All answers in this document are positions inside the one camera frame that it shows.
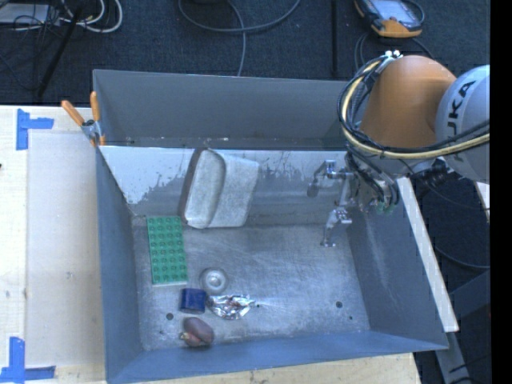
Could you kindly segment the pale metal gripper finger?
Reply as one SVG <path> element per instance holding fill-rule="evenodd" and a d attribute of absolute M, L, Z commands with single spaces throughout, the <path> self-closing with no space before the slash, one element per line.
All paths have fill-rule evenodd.
<path fill-rule="evenodd" d="M 337 168 L 337 162 L 333 159 L 326 159 L 313 173 L 306 195 L 309 198 L 316 198 L 321 190 L 336 189 L 340 194 L 347 180 L 347 172 Z"/>
<path fill-rule="evenodd" d="M 323 228 L 322 239 L 320 241 L 320 246 L 323 247 L 336 247 L 336 242 L 334 240 L 334 232 L 338 226 L 342 226 L 343 228 L 347 228 L 352 224 L 352 218 L 349 216 L 349 213 L 345 208 L 335 208 L 333 209 L 326 220 L 326 224 Z"/>

